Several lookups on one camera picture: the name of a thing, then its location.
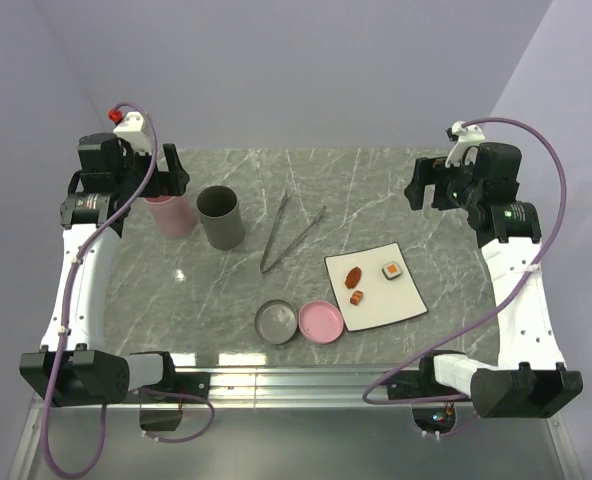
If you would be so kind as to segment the brown fried food piece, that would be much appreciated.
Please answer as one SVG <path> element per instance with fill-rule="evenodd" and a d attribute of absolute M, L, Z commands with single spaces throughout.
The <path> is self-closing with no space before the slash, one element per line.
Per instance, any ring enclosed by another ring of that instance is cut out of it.
<path fill-rule="evenodd" d="M 362 277 L 362 270 L 360 267 L 356 266 L 352 268 L 346 275 L 344 284 L 347 289 L 354 289 L 358 283 L 360 282 Z"/>

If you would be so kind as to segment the small orange food piece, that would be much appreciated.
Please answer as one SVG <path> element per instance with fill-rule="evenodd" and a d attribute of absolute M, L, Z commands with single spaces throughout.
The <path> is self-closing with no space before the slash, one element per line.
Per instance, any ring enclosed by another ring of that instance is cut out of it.
<path fill-rule="evenodd" d="M 362 301 L 363 298 L 364 298 L 364 293 L 360 290 L 355 290 L 350 297 L 350 303 L 352 305 L 358 305 Z"/>

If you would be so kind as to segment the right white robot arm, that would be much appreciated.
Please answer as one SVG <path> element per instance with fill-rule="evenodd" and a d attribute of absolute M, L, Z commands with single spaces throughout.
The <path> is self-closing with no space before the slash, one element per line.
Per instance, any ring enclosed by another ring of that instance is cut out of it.
<path fill-rule="evenodd" d="M 416 160 L 405 196 L 422 207 L 464 210 L 492 281 L 499 328 L 496 364 L 464 353 L 434 350 L 419 362 L 417 386 L 431 400 L 453 390 L 467 396 L 482 418 L 549 418 L 583 389 L 567 368 L 551 325 L 537 258 L 544 252 L 536 208 L 518 200 L 522 154 L 512 145 L 484 142 L 465 150 L 461 163 L 445 157 Z"/>

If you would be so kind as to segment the sushi roll piece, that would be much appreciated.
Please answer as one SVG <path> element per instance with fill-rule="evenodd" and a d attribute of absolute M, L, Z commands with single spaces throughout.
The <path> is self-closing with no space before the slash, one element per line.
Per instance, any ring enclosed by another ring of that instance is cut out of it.
<path fill-rule="evenodd" d="M 392 261 L 385 264 L 382 269 L 383 276 L 388 280 L 392 281 L 395 280 L 403 275 L 403 270 L 401 266 L 396 262 Z"/>

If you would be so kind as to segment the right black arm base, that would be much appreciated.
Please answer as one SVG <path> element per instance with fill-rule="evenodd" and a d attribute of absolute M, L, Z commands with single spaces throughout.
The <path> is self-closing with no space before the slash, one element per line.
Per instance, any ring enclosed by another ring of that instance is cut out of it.
<path fill-rule="evenodd" d="M 422 437 L 435 439 L 459 433 L 475 416 L 459 419 L 456 405 L 468 398 L 456 390 L 435 383 L 420 370 L 404 370 L 385 381 L 387 398 L 405 400 L 411 406 L 412 418 Z"/>

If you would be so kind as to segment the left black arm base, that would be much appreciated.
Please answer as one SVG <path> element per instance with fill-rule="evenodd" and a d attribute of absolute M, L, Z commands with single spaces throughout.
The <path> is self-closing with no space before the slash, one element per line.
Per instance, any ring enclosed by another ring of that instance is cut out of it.
<path fill-rule="evenodd" d="M 176 373 L 169 385 L 149 386 L 145 392 L 129 392 L 123 404 L 139 407 L 139 424 L 145 432 L 178 433 L 181 422 L 189 419 L 191 407 L 206 413 L 207 425 L 211 424 L 214 415 L 208 405 L 210 386 L 210 373 Z"/>

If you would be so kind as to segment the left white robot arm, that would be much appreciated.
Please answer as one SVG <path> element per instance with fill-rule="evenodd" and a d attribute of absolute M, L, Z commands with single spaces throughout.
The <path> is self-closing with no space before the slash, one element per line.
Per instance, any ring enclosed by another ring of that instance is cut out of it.
<path fill-rule="evenodd" d="M 38 351 L 20 359 L 22 378 L 53 407 L 120 404 L 143 388 L 172 399 L 179 379 L 167 351 L 118 356 L 105 350 L 104 312 L 113 258 L 131 197 L 181 197 L 189 182 L 176 147 L 162 147 L 167 168 L 113 133 L 80 139 L 80 168 L 60 206 L 63 262 L 57 297 Z"/>

